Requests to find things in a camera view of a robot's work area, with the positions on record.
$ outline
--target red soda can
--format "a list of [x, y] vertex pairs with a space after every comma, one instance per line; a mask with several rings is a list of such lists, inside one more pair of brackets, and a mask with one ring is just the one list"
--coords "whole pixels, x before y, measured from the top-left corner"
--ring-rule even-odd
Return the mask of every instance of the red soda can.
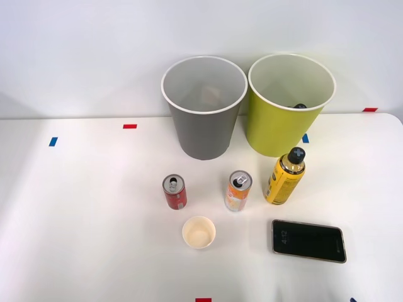
[[184, 180], [177, 174], [171, 174], [164, 178], [162, 188], [165, 193], [168, 206], [174, 210], [180, 210], [188, 199], [186, 198], [186, 189], [184, 188]]

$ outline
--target black bottle cap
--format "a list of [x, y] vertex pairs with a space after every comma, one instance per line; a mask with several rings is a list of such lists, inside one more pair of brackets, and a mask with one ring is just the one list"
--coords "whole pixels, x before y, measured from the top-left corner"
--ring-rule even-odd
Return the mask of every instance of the black bottle cap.
[[302, 104], [302, 103], [300, 103], [300, 104], [296, 104], [293, 108], [297, 108], [297, 109], [305, 109], [306, 108], [306, 106], [304, 105], [304, 104]]
[[304, 161], [305, 151], [303, 148], [294, 147], [291, 149], [290, 153], [287, 156], [288, 160], [293, 164], [300, 164]]

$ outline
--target can lid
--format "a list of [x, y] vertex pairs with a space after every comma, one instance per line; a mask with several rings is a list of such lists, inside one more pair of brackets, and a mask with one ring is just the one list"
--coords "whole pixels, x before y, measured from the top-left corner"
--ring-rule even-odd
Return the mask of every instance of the can lid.
[[300, 164], [301, 162], [304, 161], [305, 151], [303, 150], [303, 148], [294, 147], [291, 149], [287, 158], [293, 164]]
[[177, 174], [171, 174], [164, 178], [162, 182], [162, 188], [168, 194], [178, 194], [184, 187], [183, 178]]
[[245, 171], [235, 171], [229, 177], [229, 182], [234, 188], [244, 191], [252, 186], [252, 177]]

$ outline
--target gray cup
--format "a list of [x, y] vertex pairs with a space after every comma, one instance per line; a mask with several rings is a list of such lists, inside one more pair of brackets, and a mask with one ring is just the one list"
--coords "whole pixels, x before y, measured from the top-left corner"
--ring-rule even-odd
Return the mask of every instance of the gray cup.
[[166, 71], [161, 91], [186, 154], [206, 160], [227, 150], [247, 91], [236, 64], [210, 56], [184, 59]]

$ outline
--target phone screen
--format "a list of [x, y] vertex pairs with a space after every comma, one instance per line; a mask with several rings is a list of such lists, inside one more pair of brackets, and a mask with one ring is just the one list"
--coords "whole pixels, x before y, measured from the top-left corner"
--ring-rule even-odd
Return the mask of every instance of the phone screen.
[[274, 220], [272, 236], [276, 253], [346, 262], [343, 234], [339, 228]]

